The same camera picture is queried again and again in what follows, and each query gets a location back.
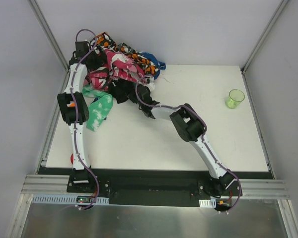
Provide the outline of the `orange black camouflage cloth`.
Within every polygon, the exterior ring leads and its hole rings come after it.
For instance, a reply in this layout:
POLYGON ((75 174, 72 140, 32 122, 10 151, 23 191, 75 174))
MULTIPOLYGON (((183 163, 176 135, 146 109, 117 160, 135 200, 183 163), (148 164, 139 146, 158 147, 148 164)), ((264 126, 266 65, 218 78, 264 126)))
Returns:
POLYGON ((107 32, 103 32, 94 37, 90 43, 95 45, 94 49, 97 53, 104 52, 104 49, 109 49, 114 52, 120 52, 132 59, 144 70, 144 77, 147 78, 147 81, 145 81, 146 84, 156 80, 162 71, 161 70, 160 73, 158 73, 158 69, 154 66, 154 64, 149 59, 141 55, 142 51, 137 51, 125 43, 117 44, 107 32))

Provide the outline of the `pink camouflage cloth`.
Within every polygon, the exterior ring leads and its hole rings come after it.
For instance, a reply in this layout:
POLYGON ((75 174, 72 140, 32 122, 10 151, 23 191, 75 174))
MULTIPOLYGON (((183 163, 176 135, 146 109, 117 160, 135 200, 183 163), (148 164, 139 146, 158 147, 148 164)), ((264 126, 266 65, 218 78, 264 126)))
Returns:
POLYGON ((106 56, 107 62, 87 74, 83 85, 90 85, 92 88, 107 92, 110 84, 118 79, 128 82, 137 82, 145 75, 132 59, 120 52, 104 49, 102 54, 106 56))

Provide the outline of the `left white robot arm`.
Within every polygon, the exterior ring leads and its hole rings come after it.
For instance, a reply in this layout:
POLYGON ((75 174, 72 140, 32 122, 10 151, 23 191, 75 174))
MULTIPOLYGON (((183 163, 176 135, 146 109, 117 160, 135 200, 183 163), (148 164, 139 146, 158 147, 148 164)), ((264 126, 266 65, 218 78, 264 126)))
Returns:
POLYGON ((85 101, 83 84, 88 67, 97 59, 97 55, 87 41, 76 41, 75 51, 69 62, 69 80, 57 101, 63 121, 69 127, 72 139, 72 172, 67 192, 94 193, 97 195, 99 184, 92 172, 85 131, 89 119, 89 110, 85 101))

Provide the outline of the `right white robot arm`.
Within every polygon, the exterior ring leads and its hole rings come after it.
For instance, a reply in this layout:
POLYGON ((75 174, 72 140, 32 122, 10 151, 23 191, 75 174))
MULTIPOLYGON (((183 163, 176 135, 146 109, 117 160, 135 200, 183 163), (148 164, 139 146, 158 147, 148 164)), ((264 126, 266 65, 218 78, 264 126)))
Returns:
POLYGON ((139 84, 135 86, 135 95, 145 116, 170 121, 179 137, 198 152, 209 171, 209 179, 203 185, 207 195, 220 198, 234 182, 239 187, 238 196, 242 195, 240 179, 219 159, 207 138, 206 123, 189 104, 177 107, 163 105, 152 99, 147 87, 139 84))

